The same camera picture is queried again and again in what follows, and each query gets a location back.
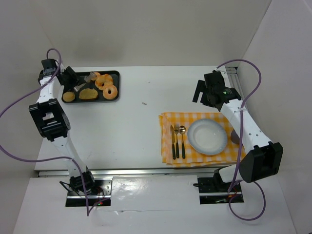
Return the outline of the small glazed donut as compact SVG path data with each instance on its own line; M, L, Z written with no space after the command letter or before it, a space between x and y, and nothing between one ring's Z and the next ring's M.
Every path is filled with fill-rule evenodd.
M91 78L91 80L92 80L92 81L95 81L95 80L97 80L97 78L100 77L100 76L101 76L100 73L98 73L98 72L93 72L93 77Z

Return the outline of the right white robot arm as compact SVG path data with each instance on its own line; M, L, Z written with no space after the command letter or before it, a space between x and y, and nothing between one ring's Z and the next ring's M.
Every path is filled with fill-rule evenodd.
M221 72L213 71L197 82L193 102L216 108L232 125L242 141L246 156L238 166L228 166L214 173L217 183L255 182L278 173L283 147L272 142L258 127L235 88L226 87Z

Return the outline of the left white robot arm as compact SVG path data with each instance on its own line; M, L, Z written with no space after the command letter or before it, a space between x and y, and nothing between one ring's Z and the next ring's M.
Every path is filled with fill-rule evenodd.
M37 102L29 106L29 112L40 135L50 141L59 154L65 157L70 190L89 193L95 188L94 177L77 154L70 138L69 119L57 99L58 85L73 91L84 82L71 67L64 68L61 62L55 59L48 58L41 63L43 70L38 79L40 95Z

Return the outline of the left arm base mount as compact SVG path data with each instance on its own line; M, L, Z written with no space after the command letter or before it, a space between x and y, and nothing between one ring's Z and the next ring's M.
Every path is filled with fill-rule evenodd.
M75 192L68 183L59 182L66 190L66 207L85 207L85 195L83 191ZM95 180L95 187L87 191L89 206L104 207L111 206L112 178L101 178Z

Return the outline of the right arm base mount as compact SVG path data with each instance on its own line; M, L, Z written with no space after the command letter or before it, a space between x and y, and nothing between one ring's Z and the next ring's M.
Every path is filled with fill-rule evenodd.
M241 186L235 185L230 192L228 188L231 182L223 182L216 169L212 177L198 177L193 186L198 188L200 205L226 204L232 200L233 203L243 203L244 198Z

